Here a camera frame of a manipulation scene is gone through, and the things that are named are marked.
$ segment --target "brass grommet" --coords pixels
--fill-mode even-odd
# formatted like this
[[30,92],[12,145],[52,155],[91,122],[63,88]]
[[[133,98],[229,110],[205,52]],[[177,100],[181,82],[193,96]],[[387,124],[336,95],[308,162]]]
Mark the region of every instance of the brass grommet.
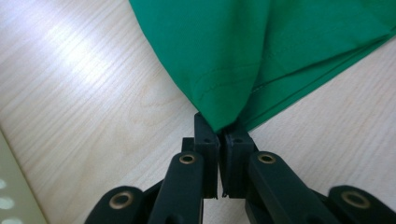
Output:
[[262,163],[272,164],[276,162],[276,158],[271,156],[270,154],[260,154],[257,159],[259,159]]
[[359,194],[357,191],[350,190],[350,191],[344,191],[341,194],[341,198],[348,204],[361,208],[361,209],[367,209],[370,207],[370,202],[369,200],[366,199],[363,195]]
[[[126,201],[118,202],[118,200],[121,197],[126,197]],[[113,209],[122,209],[130,205],[133,200],[134,200],[134,195],[130,191],[125,190],[111,197],[109,204],[110,207]]]
[[195,163],[195,157],[191,154],[183,155],[178,159],[183,164],[192,164]]

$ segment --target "light wood surface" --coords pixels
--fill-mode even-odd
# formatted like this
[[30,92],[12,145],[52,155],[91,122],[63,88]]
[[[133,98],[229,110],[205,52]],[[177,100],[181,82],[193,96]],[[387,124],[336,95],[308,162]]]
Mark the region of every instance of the light wood surface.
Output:
[[[365,189],[396,210],[396,39],[251,135],[312,189]],[[49,223],[82,223],[108,190],[165,175],[196,109],[126,0],[0,4],[0,127]],[[242,200],[205,223],[248,223]]]

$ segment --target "fabric fold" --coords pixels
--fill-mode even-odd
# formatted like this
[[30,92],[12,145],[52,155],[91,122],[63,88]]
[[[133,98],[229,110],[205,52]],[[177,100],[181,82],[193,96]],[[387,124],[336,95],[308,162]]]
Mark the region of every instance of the fabric fold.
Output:
[[393,0],[130,0],[211,127],[251,130],[395,35]]

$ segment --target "wooden table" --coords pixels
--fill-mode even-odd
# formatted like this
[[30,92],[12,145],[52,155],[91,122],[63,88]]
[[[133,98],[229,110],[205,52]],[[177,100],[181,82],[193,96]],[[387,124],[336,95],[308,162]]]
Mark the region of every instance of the wooden table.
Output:
[[[108,190],[165,175],[196,109],[125,0],[6,0],[0,125],[50,223],[82,223]],[[396,209],[396,39],[251,132],[312,189],[365,189]],[[205,223],[247,223],[243,200]]]

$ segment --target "green cloth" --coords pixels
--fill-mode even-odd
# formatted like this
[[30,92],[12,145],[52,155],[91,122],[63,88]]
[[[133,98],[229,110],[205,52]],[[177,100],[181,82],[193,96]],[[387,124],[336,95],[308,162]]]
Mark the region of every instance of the green cloth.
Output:
[[396,33],[396,0],[130,2],[159,60],[215,131],[238,117],[253,129]]

